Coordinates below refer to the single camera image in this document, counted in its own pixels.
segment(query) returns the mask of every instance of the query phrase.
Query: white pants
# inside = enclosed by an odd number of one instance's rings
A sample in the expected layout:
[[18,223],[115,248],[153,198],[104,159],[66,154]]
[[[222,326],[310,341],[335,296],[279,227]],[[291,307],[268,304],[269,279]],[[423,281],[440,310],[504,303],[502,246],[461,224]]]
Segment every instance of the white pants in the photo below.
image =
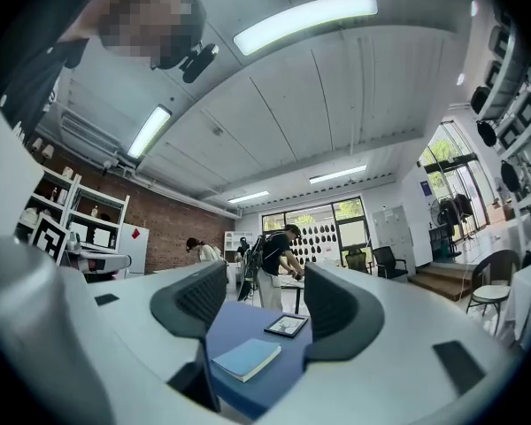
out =
[[268,274],[260,268],[258,271],[258,291],[262,308],[271,308],[283,312],[281,285],[277,275]]

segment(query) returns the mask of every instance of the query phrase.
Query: ribbed black pad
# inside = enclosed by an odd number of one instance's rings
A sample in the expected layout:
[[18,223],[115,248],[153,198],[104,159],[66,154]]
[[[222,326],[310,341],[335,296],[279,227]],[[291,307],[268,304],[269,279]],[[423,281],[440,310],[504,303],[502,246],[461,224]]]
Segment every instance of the ribbed black pad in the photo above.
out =
[[383,328],[380,301],[316,265],[306,265],[305,271],[304,302],[311,314],[313,341],[305,350],[305,365],[357,356]]
[[226,294],[227,265],[217,261],[157,291],[151,297],[151,314],[174,336],[203,341]]

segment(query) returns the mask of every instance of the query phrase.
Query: person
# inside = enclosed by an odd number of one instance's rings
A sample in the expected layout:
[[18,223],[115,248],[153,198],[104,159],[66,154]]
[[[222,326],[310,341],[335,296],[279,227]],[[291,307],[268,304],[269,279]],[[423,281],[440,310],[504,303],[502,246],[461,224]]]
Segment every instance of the person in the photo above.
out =
[[217,252],[204,241],[199,241],[194,237],[187,240],[187,252],[196,250],[201,261],[220,261],[221,258]]
[[289,248],[289,241],[301,237],[297,225],[288,224],[280,233],[270,236],[264,244],[262,266],[258,270],[258,291],[262,307],[283,311],[281,302],[280,266],[288,272],[297,272],[303,276],[304,270],[299,265]]
[[236,251],[236,261],[242,261],[246,251],[250,248],[250,245],[246,242],[245,237],[240,238],[240,245]]
[[169,69],[201,42],[205,21],[200,0],[34,0],[0,41],[0,109],[24,142],[91,37],[115,55]]

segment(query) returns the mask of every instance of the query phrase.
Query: brick wall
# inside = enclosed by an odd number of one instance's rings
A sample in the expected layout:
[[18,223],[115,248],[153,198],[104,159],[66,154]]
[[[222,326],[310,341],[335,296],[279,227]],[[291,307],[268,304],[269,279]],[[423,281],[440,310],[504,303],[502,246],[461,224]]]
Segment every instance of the brick wall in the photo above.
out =
[[160,196],[112,174],[103,178],[102,171],[57,146],[53,159],[45,166],[59,173],[69,166],[82,176],[81,183],[91,189],[100,187],[104,194],[120,199],[130,196],[124,221],[150,230],[146,273],[196,263],[196,254],[185,251],[185,241],[191,236],[223,251],[224,232],[235,229],[234,220],[227,217]]

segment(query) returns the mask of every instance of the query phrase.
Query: white seat cushion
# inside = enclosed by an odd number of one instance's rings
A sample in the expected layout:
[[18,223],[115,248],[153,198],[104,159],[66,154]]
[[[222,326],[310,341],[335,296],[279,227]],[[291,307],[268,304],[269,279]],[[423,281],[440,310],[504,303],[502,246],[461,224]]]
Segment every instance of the white seat cushion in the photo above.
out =
[[473,296],[477,299],[495,301],[505,299],[510,295],[510,287],[507,285],[484,285],[476,289]]

